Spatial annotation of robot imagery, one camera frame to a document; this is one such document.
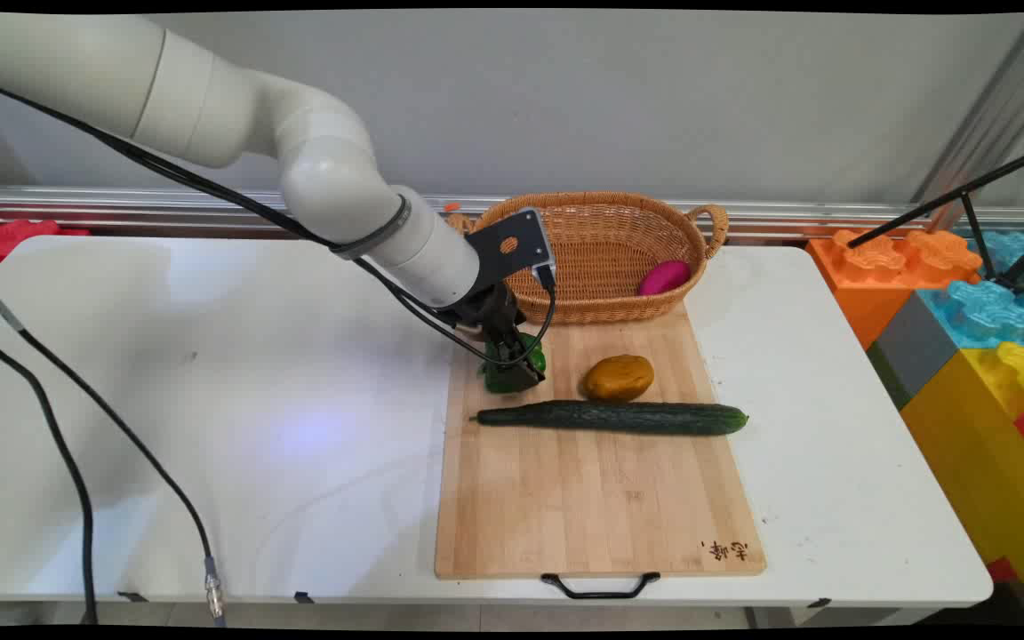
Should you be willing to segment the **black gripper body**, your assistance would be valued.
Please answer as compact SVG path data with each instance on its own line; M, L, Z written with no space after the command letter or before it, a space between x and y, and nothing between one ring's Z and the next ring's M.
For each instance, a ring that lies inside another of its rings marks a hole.
M468 292L462 299L437 310L451 336L471 349L525 349L528 339L520 335L524 312L515 293L504 281Z

